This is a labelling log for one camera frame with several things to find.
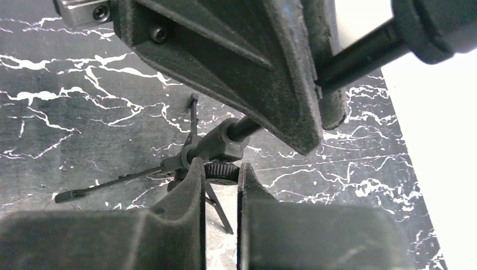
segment black plastic part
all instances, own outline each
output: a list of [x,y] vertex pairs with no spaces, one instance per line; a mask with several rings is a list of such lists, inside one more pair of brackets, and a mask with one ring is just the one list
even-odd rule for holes
[[[303,19],[308,30],[308,44],[315,66],[323,66],[343,48],[338,40],[334,0],[301,0]],[[321,126],[331,130],[341,125],[348,114],[345,88],[323,93],[316,87]]]
[[174,181],[182,181],[187,176],[188,169],[178,169],[175,171]]
[[82,197],[85,197],[85,194],[81,190],[70,190],[70,191],[66,191],[66,192],[63,192],[63,193],[60,193],[60,194],[56,195],[55,196],[55,202],[57,204],[59,204],[59,203],[64,203],[66,201],[79,199],[79,198],[82,198]]
[[317,84],[323,92],[335,91],[407,52],[391,19],[338,53],[325,66],[317,67]]
[[240,167],[223,162],[212,162],[204,165],[205,179],[215,185],[233,186],[239,182]]
[[381,209],[278,202],[243,163],[237,269],[414,269]]
[[86,196],[87,192],[91,192],[91,191],[94,191],[94,190],[99,190],[100,188],[109,187],[109,186],[112,186],[112,185],[123,183],[123,182],[131,180],[131,179],[135,179],[135,178],[138,178],[138,177],[141,177],[141,176],[147,176],[149,174],[155,174],[155,173],[158,173],[158,172],[164,172],[164,167],[159,166],[159,167],[155,167],[155,168],[152,168],[152,169],[149,169],[149,170],[145,170],[145,171],[140,172],[140,173],[126,174],[126,175],[118,177],[116,180],[106,182],[106,183],[103,183],[103,184],[99,184],[98,186],[94,186],[94,187],[84,188],[84,189],[81,189],[81,190],[66,191],[66,192],[63,192],[63,193],[60,193],[60,194],[56,195],[55,196],[55,202],[56,203],[64,203],[64,202],[72,200],[72,199],[77,199],[77,198],[80,198],[80,197],[84,197],[84,196]]
[[396,31],[409,49],[427,64],[436,64],[451,58],[453,52],[433,42],[433,37],[422,24],[423,18],[417,12],[415,3],[414,0],[392,1]]
[[177,186],[179,186],[181,184],[181,181],[170,181],[168,184],[167,184],[167,192],[171,192],[173,191],[173,189],[175,189]]
[[454,53],[477,47],[477,0],[415,0],[414,5],[437,46]]
[[173,172],[175,170],[184,168],[181,156],[167,157],[163,161],[161,161],[161,166],[164,167],[165,172]]
[[197,146],[188,152],[187,159],[192,160],[199,156],[203,161],[224,160],[237,161],[244,156],[244,148],[249,144],[250,138],[242,142],[235,142],[228,137],[229,127],[238,121],[236,118],[228,118],[216,126],[202,138]]
[[56,12],[56,14],[58,14],[59,16],[61,16],[60,6],[58,5],[58,0],[53,0],[53,5],[55,6],[55,12]]
[[[241,111],[300,154],[320,144],[316,71],[300,0],[124,0],[112,8],[116,34],[152,68]],[[329,13],[320,8],[314,16]],[[150,38],[157,24],[169,29],[162,44]],[[327,24],[321,26],[316,33],[329,42]]]
[[165,26],[153,26],[150,30],[151,39],[157,43],[161,44],[167,40],[169,35],[169,29]]
[[0,269],[205,270],[203,162],[149,209],[12,213],[0,239]]
[[199,101],[199,96],[196,93],[191,94],[189,101],[187,101],[187,107],[191,109],[191,134],[197,137],[197,102]]
[[[192,140],[191,141],[194,141],[193,138],[197,138],[197,135],[193,135],[192,132],[189,134],[189,136],[192,136]],[[189,145],[185,145],[184,144],[184,147],[182,148],[181,152],[179,153],[179,155],[181,156],[181,163],[183,165],[183,167],[185,169],[188,169],[189,166],[190,166],[190,160],[192,159],[189,159],[189,152],[191,152],[192,150],[194,150],[196,147],[197,147],[197,144],[198,142],[196,143],[191,143]]]
[[262,126],[245,116],[228,128],[227,135],[234,142],[242,142],[247,137],[252,136],[262,129]]

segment marble-patterned surface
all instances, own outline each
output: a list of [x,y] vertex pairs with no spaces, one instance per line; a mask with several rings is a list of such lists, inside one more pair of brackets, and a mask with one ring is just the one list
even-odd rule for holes
[[[244,161],[279,200],[382,208],[418,269],[447,269],[379,71],[347,88],[350,117],[307,157],[263,131]],[[112,26],[67,30],[51,1],[0,8],[0,217],[18,210],[128,210],[166,194],[145,177],[55,204],[54,194],[157,166],[187,136],[193,90],[142,63]],[[200,94],[199,133],[237,111]],[[216,192],[236,224],[236,189]],[[208,207],[209,269],[234,269],[236,236]]]

